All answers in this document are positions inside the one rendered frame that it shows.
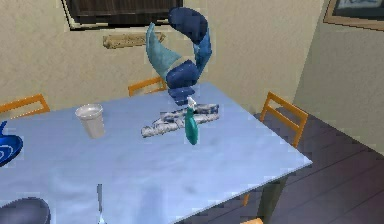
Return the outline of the tan wall shelf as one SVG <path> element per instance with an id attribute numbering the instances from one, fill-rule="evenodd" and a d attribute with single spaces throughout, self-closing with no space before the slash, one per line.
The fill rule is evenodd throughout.
<path id="1" fill-rule="evenodd" d="M 103 37 L 103 46 L 107 49 L 144 46 L 145 44 L 145 33 L 108 35 Z"/>

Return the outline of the white paper cup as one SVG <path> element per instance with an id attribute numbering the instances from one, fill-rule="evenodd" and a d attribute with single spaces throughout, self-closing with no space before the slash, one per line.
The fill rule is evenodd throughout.
<path id="1" fill-rule="evenodd" d="M 103 107 L 100 104 L 86 104 L 75 111 L 90 138 L 100 138 L 105 134 Z"/>

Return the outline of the blue patterned plate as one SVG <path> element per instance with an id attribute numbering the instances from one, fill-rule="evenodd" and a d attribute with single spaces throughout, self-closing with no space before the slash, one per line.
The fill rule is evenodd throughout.
<path id="1" fill-rule="evenodd" d="M 0 124 L 0 167 L 13 160 L 23 148 L 23 140 L 20 136 L 3 133 L 6 124 L 6 121 Z"/>

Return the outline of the teal spray bottle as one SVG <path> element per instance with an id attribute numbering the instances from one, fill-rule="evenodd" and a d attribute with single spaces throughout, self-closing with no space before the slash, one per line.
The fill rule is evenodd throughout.
<path id="1" fill-rule="evenodd" d="M 187 101 L 188 107 L 185 115 L 185 134 L 188 141 L 192 145 L 195 145 L 198 141 L 198 127 L 194 119 L 194 106 L 196 105 L 196 102 L 191 97 L 188 97 Z"/>

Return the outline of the grey white folded cloth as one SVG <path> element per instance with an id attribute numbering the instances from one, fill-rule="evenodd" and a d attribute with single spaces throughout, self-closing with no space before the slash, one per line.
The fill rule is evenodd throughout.
<path id="1" fill-rule="evenodd" d="M 145 126 L 141 129 L 141 135 L 143 138 L 146 138 L 184 128 L 186 114 L 187 108 L 173 112 L 161 112 L 160 117 L 151 126 Z M 219 105 L 197 104 L 193 112 L 193 118 L 197 124 L 217 120 L 219 118 Z"/>

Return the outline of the dark grey bowl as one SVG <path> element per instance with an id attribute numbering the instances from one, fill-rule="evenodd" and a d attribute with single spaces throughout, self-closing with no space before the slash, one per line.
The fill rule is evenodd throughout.
<path id="1" fill-rule="evenodd" d="M 0 224 L 50 224 L 50 221 L 50 208 L 40 198 L 21 198 L 0 207 Z"/>

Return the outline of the pale blue dining table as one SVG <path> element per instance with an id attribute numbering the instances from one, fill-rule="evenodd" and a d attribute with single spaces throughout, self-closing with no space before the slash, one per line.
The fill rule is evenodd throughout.
<path id="1" fill-rule="evenodd" d="M 141 129 L 177 105 L 165 92 L 103 103 L 104 136 L 90 138 L 74 109 L 11 120 L 20 154 L 0 168 L 0 206 L 39 197 L 51 224 L 97 224 L 102 184 L 107 224 L 174 224 L 250 190 L 243 141 L 256 120 L 210 83 L 198 103 L 218 104 L 219 118 L 199 127 L 192 145 L 182 130 L 143 138 Z"/>

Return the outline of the tan framed wall picture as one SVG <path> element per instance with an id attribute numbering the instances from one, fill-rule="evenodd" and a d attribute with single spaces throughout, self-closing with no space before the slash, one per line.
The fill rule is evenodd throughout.
<path id="1" fill-rule="evenodd" d="M 329 0 L 323 22 L 384 31 L 384 0 Z"/>

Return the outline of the dark framed window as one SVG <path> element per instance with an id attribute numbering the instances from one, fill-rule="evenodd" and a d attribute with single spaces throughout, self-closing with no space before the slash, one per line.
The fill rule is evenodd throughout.
<path id="1" fill-rule="evenodd" d="M 184 0 L 61 0 L 71 30 L 167 24 L 169 10 Z"/>

